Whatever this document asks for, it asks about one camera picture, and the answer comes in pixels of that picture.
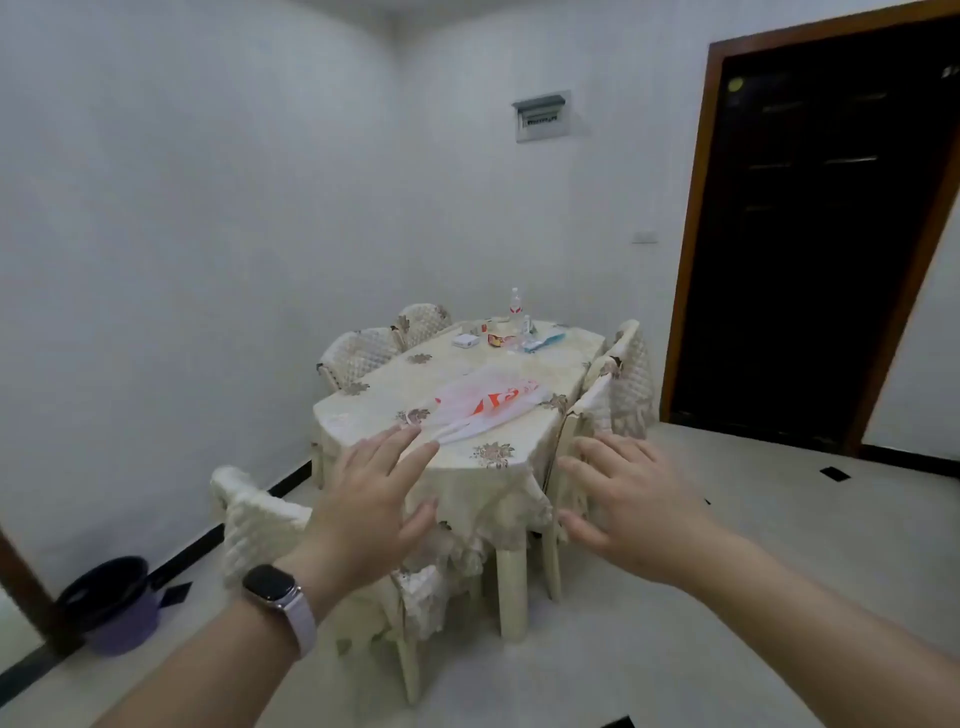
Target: small box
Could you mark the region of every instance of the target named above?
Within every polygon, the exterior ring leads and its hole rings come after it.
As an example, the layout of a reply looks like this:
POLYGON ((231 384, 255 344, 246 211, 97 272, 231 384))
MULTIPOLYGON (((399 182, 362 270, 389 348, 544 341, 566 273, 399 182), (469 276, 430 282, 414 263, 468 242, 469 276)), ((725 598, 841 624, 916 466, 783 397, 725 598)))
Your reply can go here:
POLYGON ((461 349, 472 349, 479 343, 480 337, 474 336, 471 333, 462 333, 459 336, 453 337, 453 346, 460 347, 461 349))

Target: white plastic bag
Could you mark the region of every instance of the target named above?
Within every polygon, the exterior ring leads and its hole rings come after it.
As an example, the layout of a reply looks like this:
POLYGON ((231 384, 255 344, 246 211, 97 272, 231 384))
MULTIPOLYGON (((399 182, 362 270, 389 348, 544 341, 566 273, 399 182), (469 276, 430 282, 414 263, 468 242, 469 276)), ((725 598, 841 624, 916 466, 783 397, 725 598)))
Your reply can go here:
POLYGON ((533 379, 488 365, 441 387, 424 406, 429 425, 445 425, 433 434, 445 445, 509 422, 547 399, 533 379))

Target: water bottle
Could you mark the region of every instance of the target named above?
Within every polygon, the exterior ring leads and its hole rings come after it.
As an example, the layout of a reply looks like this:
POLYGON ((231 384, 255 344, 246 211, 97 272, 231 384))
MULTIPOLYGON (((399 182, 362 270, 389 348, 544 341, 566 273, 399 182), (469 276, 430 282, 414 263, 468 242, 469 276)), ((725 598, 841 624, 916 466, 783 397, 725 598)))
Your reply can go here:
POLYGON ((510 298, 510 324, 515 333, 523 326, 523 304, 520 302, 520 289, 515 288, 510 298))

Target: door panel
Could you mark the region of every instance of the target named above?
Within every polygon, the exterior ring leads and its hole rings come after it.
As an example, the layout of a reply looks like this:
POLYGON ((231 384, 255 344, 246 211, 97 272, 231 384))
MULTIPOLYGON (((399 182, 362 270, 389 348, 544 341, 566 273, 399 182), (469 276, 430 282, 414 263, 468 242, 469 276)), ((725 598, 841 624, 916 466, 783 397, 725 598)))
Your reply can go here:
POLYGON ((838 446, 957 125, 960 23, 729 59, 673 411, 838 446))

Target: hand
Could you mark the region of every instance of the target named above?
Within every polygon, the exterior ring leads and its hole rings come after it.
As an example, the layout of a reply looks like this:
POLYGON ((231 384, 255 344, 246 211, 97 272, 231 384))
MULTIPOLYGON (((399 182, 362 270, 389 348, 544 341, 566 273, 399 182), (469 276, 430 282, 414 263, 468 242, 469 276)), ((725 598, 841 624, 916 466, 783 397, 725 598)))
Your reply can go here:
POLYGON ((346 450, 333 468, 307 524, 303 541, 276 562, 316 602, 343 598, 400 565, 437 519, 425 502, 406 521, 403 500, 440 446, 429 442, 402 461, 419 427, 395 425, 346 450))
POLYGON ((727 533, 703 501, 648 442, 604 433, 574 447, 587 462, 558 464, 606 511, 607 530, 561 511, 570 537, 625 571, 689 590, 727 533))

